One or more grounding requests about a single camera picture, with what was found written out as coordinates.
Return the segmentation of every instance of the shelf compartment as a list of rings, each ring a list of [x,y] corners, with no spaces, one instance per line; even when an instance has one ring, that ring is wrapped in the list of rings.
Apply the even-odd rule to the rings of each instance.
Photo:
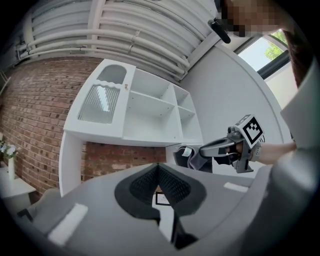
[[[191,99],[189,92],[177,85],[173,85],[173,87],[177,105],[187,110],[190,110],[191,112],[195,112],[194,103]]]
[[[186,109],[184,107],[179,106],[179,114],[180,114],[180,120],[184,120],[186,118],[193,117],[195,115],[194,112],[190,111],[189,109]]]
[[[188,116],[181,120],[183,139],[202,141],[202,134],[197,116]]]
[[[170,82],[156,75],[136,69],[131,90],[174,104],[173,91],[170,90],[170,85]]]
[[[140,141],[181,139],[179,115],[173,104],[131,91],[124,120],[123,137]]]

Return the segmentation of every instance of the white cabinet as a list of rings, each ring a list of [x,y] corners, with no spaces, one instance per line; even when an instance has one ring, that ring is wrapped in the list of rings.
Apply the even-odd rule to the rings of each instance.
[[[103,60],[76,96],[64,131],[85,141],[123,136],[126,106],[136,67]]]
[[[135,66],[108,59],[82,86],[63,129],[59,155],[62,196],[81,184],[84,142],[166,147],[203,141],[195,106],[186,90]]]

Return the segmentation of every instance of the ventilation grille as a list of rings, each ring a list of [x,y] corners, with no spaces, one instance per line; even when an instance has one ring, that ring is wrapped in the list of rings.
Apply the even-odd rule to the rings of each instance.
[[[79,120],[111,124],[114,118],[120,89],[94,85],[86,97]]]

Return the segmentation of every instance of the white table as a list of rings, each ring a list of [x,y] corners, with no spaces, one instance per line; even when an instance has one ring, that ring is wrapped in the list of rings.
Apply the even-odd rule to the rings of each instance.
[[[34,191],[34,187],[17,176],[15,180],[10,180],[7,166],[0,168],[0,196],[9,212],[16,214],[29,207],[29,193]]]

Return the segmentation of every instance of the red brick wall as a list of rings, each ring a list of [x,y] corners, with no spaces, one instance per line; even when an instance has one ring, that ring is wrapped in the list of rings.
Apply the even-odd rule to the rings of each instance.
[[[100,62],[89,57],[51,58],[21,64],[7,74],[11,81],[2,99],[0,131],[6,142],[21,147],[16,173],[36,188],[38,196],[59,188],[63,126],[78,91]],[[81,179],[165,161],[164,148],[87,143]]]

